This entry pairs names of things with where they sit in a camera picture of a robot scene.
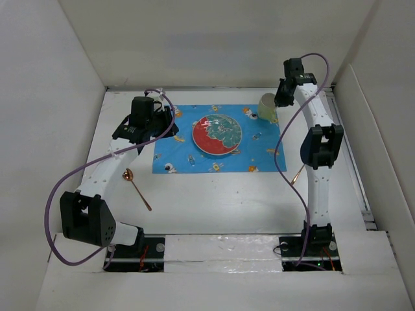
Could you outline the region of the pale yellow mug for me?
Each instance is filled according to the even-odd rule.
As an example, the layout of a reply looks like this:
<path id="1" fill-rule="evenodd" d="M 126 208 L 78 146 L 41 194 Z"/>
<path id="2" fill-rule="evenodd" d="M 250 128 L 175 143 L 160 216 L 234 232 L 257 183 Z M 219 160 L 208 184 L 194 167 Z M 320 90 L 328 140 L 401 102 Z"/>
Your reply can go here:
<path id="1" fill-rule="evenodd" d="M 272 93 L 265 93 L 260 98 L 257 107 L 257 115 L 260 119 L 269 121 L 272 124 L 276 124 L 278 122 L 274 95 Z"/>

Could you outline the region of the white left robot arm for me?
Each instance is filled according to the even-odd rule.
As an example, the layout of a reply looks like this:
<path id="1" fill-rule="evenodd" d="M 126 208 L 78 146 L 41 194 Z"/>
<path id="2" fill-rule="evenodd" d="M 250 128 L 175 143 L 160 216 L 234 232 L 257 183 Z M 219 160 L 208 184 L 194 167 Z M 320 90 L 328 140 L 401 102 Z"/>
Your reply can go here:
<path id="1" fill-rule="evenodd" d="M 277 121 L 233 97 L 199 93 L 174 104 L 146 91 L 131 102 L 93 171 L 60 198 L 64 236 L 122 244 L 131 257 L 150 234 L 254 234 L 278 230 L 285 170 Z"/>

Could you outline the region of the blue space print cloth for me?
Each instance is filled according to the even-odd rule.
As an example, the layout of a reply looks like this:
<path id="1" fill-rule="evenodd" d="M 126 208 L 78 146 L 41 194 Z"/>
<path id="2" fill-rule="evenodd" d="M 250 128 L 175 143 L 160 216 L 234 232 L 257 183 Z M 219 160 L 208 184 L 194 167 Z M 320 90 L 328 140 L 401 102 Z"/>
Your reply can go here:
<path id="1" fill-rule="evenodd" d="M 156 142 L 153 173 L 275 172 L 286 169 L 283 145 L 278 143 L 279 124 L 260 119 L 256 105 L 178 105 L 174 109 L 179 132 Z M 211 114 L 230 116 L 241 126 L 242 141 L 230 154 L 206 154 L 193 141 L 193 126 Z"/>

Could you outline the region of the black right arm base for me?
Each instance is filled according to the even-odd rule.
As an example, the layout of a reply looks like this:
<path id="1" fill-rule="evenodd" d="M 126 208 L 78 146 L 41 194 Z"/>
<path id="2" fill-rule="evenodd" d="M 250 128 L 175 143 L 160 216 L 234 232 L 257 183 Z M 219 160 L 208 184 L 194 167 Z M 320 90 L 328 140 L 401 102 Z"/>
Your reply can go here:
<path id="1" fill-rule="evenodd" d="M 306 236 L 285 235 L 278 238 L 273 248 L 281 258 L 284 272 L 291 271 L 342 271 L 337 241 L 331 225 L 312 226 Z"/>

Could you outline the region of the copper fork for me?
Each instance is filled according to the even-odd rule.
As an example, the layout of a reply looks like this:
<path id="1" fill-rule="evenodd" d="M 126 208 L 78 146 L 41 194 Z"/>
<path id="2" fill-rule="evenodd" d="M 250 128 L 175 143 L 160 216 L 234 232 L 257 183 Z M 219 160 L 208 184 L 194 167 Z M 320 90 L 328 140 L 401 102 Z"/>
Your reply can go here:
<path id="1" fill-rule="evenodd" d="M 300 177 L 300 174 L 302 173 L 302 170 L 304 169 L 305 165 L 303 164 L 301 166 L 301 168 L 299 169 L 299 171 L 296 173 L 296 175 L 293 177 L 293 179 L 291 180 L 290 184 L 294 185 L 296 183 L 296 181 L 298 180 L 298 178 Z"/>

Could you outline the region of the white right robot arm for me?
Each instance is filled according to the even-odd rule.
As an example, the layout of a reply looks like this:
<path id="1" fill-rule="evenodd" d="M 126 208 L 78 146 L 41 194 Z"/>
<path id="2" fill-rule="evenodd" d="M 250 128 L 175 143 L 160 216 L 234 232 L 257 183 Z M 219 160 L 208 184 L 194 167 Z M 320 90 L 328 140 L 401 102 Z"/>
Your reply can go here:
<path id="1" fill-rule="evenodd" d="M 326 111 L 320 96 L 321 88 L 314 74 L 304 71 L 302 58 L 290 58 L 283 66 L 285 77 L 279 82 L 274 103 L 282 108 L 297 102 L 308 127 L 300 147 L 300 159 L 308 180 L 307 212 L 300 247 L 305 254 L 315 255 L 330 243 L 332 237 L 329 180 L 344 129 L 335 124 Z"/>

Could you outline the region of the copper spoon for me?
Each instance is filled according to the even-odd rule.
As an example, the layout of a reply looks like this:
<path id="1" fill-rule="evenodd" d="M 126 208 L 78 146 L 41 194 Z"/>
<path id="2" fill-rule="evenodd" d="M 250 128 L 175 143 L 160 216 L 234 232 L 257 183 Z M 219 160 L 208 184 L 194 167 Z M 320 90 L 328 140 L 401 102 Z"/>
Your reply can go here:
<path id="1" fill-rule="evenodd" d="M 143 201 L 145 207 L 149 210 L 152 211 L 152 207 L 150 206 L 150 204 L 148 203 L 148 201 L 144 198 L 144 196 L 142 195 L 141 191 L 138 189 L 137 185 L 134 183 L 134 174 L 133 172 L 127 168 L 124 172 L 123 172 L 123 179 L 126 181 L 131 182 L 131 184 L 133 185 L 133 187 L 135 188 L 135 190 L 137 191 L 137 193 L 139 194 L 139 197 L 141 198 L 141 200 Z"/>

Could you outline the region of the red and teal plate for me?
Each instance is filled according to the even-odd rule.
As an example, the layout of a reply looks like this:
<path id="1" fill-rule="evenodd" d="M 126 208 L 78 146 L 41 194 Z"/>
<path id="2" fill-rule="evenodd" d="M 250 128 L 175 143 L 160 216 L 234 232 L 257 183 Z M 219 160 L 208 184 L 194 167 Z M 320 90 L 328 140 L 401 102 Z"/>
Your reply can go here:
<path id="1" fill-rule="evenodd" d="M 211 156 L 225 156 L 242 141 L 240 124 L 232 117 L 211 114 L 195 123 L 192 138 L 198 149 Z"/>

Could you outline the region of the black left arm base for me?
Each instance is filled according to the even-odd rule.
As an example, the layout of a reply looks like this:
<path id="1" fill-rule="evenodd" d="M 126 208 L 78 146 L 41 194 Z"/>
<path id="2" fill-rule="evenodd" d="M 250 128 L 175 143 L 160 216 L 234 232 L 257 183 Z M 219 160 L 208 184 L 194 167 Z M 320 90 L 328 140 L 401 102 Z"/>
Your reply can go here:
<path id="1" fill-rule="evenodd" d="M 106 250 L 103 270 L 107 272 L 164 272 L 165 235 L 144 234 L 139 228 L 136 243 L 115 244 Z"/>

